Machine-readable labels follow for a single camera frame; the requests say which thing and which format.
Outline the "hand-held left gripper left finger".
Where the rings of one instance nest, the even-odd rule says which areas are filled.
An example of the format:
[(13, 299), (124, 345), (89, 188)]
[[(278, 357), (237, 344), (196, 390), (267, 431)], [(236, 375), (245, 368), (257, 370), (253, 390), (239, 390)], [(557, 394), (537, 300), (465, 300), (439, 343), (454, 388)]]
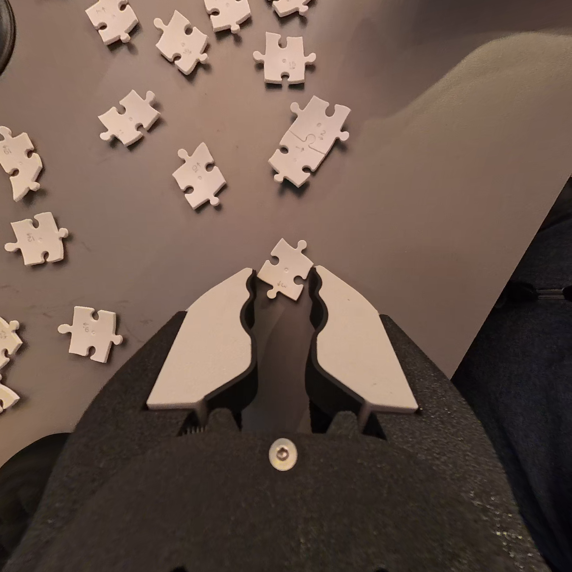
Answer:
[(218, 408), (234, 416), (258, 389), (254, 327), (255, 271), (244, 268), (187, 309), (147, 398), (150, 410), (193, 410), (200, 419)]

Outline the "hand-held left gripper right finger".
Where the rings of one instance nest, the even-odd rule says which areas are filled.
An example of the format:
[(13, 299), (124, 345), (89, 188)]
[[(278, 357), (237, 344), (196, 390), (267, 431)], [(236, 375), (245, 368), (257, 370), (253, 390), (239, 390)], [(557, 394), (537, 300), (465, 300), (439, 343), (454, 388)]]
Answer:
[(412, 414), (419, 405), (376, 308), (324, 266), (311, 269), (307, 359), (310, 402), (333, 418), (351, 411), (359, 425), (371, 414)]

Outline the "scatter of white puzzle pieces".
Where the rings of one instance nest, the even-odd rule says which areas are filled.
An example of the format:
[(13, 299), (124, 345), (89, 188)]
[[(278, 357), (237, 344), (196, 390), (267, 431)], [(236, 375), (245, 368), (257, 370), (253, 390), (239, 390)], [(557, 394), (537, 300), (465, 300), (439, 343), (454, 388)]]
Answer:
[(39, 189), (13, 201), (1, 173), (1, 316), (23, 344), (4, 366), (16, 425), (69, 432), (118, 368), (228, 276), (283, 238), (321, 243), (316, 180), (273, 180), (268, 158), (302, 86), (271, 87), (252, 52), (265, 31), (309, 32), (250, 2), (237, 34), (203, 1), (129, 1), (139, 23), (106, 46), (93, 1), (11, 1), (15, 49), (1, 125), (26, 132)]

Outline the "black round puzzle stand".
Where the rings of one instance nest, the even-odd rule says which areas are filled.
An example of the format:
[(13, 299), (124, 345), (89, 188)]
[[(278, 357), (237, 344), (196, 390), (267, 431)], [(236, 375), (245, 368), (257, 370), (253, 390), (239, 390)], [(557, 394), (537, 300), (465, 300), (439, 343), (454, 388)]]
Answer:
[(7, 67), (16, 40), (16, 21), (9, 1), (1, 1), (1, 74)]

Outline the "person's dark trousers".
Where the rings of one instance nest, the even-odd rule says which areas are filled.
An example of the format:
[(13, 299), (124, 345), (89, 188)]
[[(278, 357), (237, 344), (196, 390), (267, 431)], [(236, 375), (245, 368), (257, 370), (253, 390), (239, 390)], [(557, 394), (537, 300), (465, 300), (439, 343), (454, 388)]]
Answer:
[(553, 571), (571, 571), (571, 179), (452, 381)]

